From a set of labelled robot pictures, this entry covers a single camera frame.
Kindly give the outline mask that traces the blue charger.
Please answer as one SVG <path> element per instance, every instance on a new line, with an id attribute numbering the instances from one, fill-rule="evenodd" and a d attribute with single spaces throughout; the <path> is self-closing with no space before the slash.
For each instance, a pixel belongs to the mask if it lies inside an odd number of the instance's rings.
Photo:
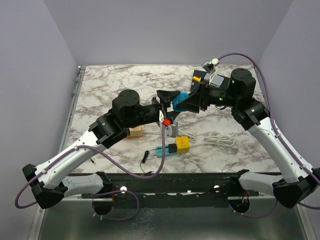
<path id="1" fill-rule="evenodd" d="M 172 109 L 177 113 L 185 112 L 185 110 L 178 108 L 178 104 L 183 102 L 188 97 L 189 97 L 189 94 L 187 92 L 181 92 L 172 100 Z"/>

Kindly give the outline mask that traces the yellow cube socket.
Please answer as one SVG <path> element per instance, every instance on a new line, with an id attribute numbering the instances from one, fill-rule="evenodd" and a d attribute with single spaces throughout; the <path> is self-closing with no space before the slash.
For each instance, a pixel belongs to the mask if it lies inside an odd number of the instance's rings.
<path id="1" fill-rule="evenodd" d="M 190 142 L 187 136 L 177 137 L 175 145 L 177 154 L 185 154 L 190 150 Z"/>

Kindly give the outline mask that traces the beige cube socket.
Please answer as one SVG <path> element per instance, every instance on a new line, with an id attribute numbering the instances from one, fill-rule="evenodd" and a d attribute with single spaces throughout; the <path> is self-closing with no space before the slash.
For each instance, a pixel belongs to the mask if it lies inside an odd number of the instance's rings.
<path id="1" fill-rule="evenodd" d="M 131 127 L 129 128 L 129 136 L 139 136 L 144 135 L 143 127 L 137 126 L 137 127 Z"/>

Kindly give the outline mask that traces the black plug adapter with cable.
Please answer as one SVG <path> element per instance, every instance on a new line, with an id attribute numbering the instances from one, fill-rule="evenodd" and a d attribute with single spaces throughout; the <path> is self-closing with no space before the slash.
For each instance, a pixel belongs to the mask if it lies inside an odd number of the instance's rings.
<path id="1" fill-rule="evenodd" d="M 144 171 L 143 168 L 142 168 L 142 164 L 145 164 L 146 161 L 147 161 L 147 158 L 149 157 L 150 155 L 150 152 L 155 152 L 155 156 L 157 158 L 162 158 L 163 156 L 163 152 L 162 152 L 162 147 L 161 146 L 157 146 L 156 148 L 152 149 L 152 150 L 146 150 L 144 152 L 144 156 L 140 162 L 140 169 L 141 171 L 144 173 L 144 174 L 151 174 L 152 171 Z M 175 143 L 170 143 L 170 144 L 167 144 L 165 146 L 165 152 L 164 152 L 164 156 L 165 157 L 171 157 L 171 156 L 175 156 L 177 155 L 177 146 Z"/>

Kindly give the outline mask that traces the teal power strip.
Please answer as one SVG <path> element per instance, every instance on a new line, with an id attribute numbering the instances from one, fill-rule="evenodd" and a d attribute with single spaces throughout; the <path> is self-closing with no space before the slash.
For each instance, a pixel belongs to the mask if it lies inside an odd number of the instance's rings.
<path id="1" fill-rule="evenodd" d="M 157 158 L 162 158 L 163 150 L 162 150 L 161 146 L 158 146 L 155 148 L 155 155 Z M 169 148 L 167 146 L 165 147 L 165 152 L 164 152 L 165 157 L 171 157 L 171 156 L 176 156 L 176 155 L 178 155 L 177 152 L 169 152 Z"/>

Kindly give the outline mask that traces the orange power strip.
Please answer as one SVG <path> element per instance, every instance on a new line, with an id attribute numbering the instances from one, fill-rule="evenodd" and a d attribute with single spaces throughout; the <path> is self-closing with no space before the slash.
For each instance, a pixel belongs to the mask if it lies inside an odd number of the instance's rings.
<path id="1" fill-rule="evenodd" d="M 126 138 L 128 139 L 135 139 L 135 138 L 142 138 L 144 135 L 128 135 Z"/>

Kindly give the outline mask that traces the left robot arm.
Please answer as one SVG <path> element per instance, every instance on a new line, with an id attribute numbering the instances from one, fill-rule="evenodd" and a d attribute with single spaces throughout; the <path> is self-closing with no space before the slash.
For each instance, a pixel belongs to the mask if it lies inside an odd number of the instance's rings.
<path id="1" fill-rule="evenodd" d="M 156 94 L 151 104 L 141 105 L 138 92 L 132 89 L 121 91 L 112 100 L 111 109 L 98 117 L 73 144 L 42 164 L 28 164 L 23 167 L 22 172 L 27 184 L 18 192 L 14 200 L 15 207 L 23 209 L 23 206 L 19 205 L 19 198 L 27 187 L 31 188 L 36 204 L 42 209 L 55 206 L 65 197 L 79 194 L 106 197 L 110 193 L 111 185 L 107 182 L 105 173 L 70 176 L 73 170 L 96 154 L 101 154 L 135 178 L 148 180 L 156 177 L 164 166 L 163 159 L 154 174 L 141 176 L 125 169 L 104 153 L 106 149 L 125 139 L 130 134 L 130 128 L 151 123 L 158 123 L 161 146 L 165 147 L 166 128 L 178 115 L 176 111 L 169 112 L 167 109 L 180 95 L 180 91 L 157 90 Z"/>

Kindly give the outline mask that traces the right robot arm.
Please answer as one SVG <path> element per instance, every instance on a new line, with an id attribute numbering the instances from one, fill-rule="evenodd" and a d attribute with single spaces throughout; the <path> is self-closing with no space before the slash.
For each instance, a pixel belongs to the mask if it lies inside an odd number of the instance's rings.
<path id="1" fill-rule="evenodd" d="M 255 137 L 280 170 L 280 175 L 237 172 L 229 189 L 240 196 L 246 191 L 272 195 L 286 208 L 293 208 L 318 187 L 320 170 L 303 158 L 295 160 L 297 151 L 271 122 L 269 110 L 253 97 L 256 80 L 251 72 L 236 68 L 226 88 L 211 86 L 202 80 L 188 97 L 176 105 L 178 110 L 198 113 L 210 105 L 231 108 L 231 115 L 244 130 Z"/>

